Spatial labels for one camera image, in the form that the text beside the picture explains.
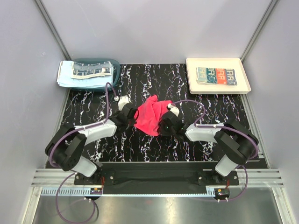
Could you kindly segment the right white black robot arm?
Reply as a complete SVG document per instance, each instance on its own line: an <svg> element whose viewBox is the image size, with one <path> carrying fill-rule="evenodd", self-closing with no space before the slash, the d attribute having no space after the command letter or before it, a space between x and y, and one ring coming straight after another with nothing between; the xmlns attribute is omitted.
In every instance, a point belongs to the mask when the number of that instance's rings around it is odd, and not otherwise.
<svg viewBox="0 0 299 224"><path fill-rule="evenodd" d="M231 171L244 166L258 154L258 139L234 119L214 125L188 124L179 120L174 113L167 112L159 122L158 133L181 141L216 143L224 156L206 178L216 185L223 185Z"/></svg>

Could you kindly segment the colourful bear print towel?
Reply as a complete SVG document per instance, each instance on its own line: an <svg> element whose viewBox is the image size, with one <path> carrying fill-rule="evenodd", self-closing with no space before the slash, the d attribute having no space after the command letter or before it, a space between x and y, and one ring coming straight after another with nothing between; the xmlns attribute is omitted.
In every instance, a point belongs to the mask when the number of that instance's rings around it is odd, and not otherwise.
<svg viewBox="0 0 299 224"><path fill-rule="evenodd" d="M196 82L205 85L237 86L238 84L234 69L206 67L196 68Z"/></svg>

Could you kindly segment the red towel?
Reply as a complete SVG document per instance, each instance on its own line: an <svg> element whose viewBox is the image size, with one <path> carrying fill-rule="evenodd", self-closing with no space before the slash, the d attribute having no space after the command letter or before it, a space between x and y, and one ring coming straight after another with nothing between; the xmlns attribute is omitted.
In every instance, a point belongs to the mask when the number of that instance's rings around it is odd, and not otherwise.
<svg viewBox="0 0 299 224"><path fill-rule="evenodd" d="M158 101L157 95L150 96L138 107L138 116L135 115L134 127L149 136L158 136L159 122L162 116L168 112L167 106L171 100Z"/></svg>

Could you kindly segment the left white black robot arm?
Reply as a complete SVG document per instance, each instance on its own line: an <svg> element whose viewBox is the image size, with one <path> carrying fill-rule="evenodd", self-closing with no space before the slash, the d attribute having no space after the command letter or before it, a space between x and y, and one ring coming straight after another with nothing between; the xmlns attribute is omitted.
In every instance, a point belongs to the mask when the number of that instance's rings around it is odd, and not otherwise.
<svg viewBox="0 0 299 224"><path fill-rule="evenodd" d="M82 156L84 147L125 131L135 124L138 116L138 109L132 104L126 104L104 121L77 127L62 125L45 148L45 154L53 167L74 171L79 179L95 185L103 180L101 168Z"/></svg>

